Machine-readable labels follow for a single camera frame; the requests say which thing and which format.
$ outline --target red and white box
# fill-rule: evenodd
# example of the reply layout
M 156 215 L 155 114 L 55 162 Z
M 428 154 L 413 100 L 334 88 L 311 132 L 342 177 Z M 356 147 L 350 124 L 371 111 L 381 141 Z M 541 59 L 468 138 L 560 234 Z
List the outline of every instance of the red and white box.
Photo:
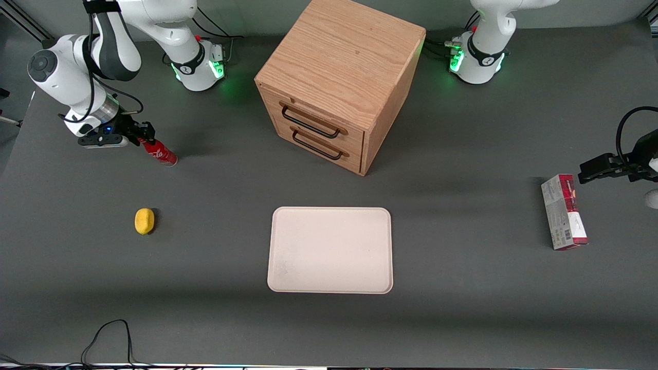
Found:
M 565 251 L 587 244 L 587 234 L 576 206 L 574 176 L 558 174 L 542 184 L 542 193 L 553 249 Z

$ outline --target metal frame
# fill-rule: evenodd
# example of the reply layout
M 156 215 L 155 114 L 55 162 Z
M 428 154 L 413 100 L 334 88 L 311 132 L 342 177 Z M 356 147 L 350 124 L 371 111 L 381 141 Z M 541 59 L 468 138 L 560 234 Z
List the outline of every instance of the metal frame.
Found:
M 651 35 L 658 38 L 658 0 L 654 0 L 638 18 L 646 17 L 651 25 Z
M 45 40 L 54 39 L 52 34 L 38 24 L 13 0 L 0 0 L 0 11 L 37 41 L 43 42 Z

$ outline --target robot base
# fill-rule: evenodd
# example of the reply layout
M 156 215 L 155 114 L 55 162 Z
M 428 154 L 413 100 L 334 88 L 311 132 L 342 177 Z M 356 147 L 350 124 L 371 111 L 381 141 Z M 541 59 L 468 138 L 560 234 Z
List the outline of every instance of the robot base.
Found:
M 452 41 L 453 43 L 456 42 L 461 45 L 466 45 L 471 35 L 473 35 L 473 33 L 468 31 L 461 36 L 454 37 Z M 478 59 L 473 57 L 468 50 L 464 50 L 464 48 L 460 47 L 457 54 L 450 58 L 449 70 L 464 82 L 480 85 L 489 82 L 489 80 L 494 77 L 494 74 L 500 70 L 504 58 L 505 54 L 503 54 L 497 61 L 494 61 L 490 66 L 481 66 Z
M 224 78 L 224 50 L 221 45 L 215 45 L 207 40 L 199 42 L 205 49 L 205 60 L 196 68 L 193 74 L 183 74 L 172 65 L 176 78 L 186 89 L 202 92 L 211 88 L 215 82 Z

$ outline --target cardboard box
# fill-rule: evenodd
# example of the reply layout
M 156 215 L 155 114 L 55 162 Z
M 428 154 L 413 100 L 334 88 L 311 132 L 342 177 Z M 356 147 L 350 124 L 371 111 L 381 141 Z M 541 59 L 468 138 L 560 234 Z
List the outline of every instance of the cardboard box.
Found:
M 542 184 L 553 249 L 570 250 L 588 243 L 576 205 L 572 174 L 558 174 Z
M 364 176 L 424 39 L 423 27 L 355 1 L 312 0 L 254 78 L 276 133 Z

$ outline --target green led light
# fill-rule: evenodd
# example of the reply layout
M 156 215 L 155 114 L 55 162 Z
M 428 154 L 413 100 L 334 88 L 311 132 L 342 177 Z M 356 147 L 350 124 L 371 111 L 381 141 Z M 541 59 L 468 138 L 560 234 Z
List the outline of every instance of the green led light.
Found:
M 174 63 L 171 63 L 171 68 L 174 70 L 174 73 L 176 74 L 176 79 L 180 81 L 180 76 L 178 75 L 178 71 L 176 70 Z
M 215 74 L 215 78 L 217 78 L 217 80 L 224 77 L 224 65 L 222 63 L 208 61 L 208 65 L 210 66 L 211 70 L 213 70 L 213 73 Z
M 500 67 L 503 65 L 503 59 L 505 58 L 505 53 L 503 53 L 500 56 L 500 62 L 498 62 L 498 66 L 495 68 L 495 71 L 498 72 L 500 70 Z
M 457 72 L 461 66 L 461 62 L 464 60 L 464 51 L 459 51 L 455 56 L 450 60 L 450 69 L 453 72 Z

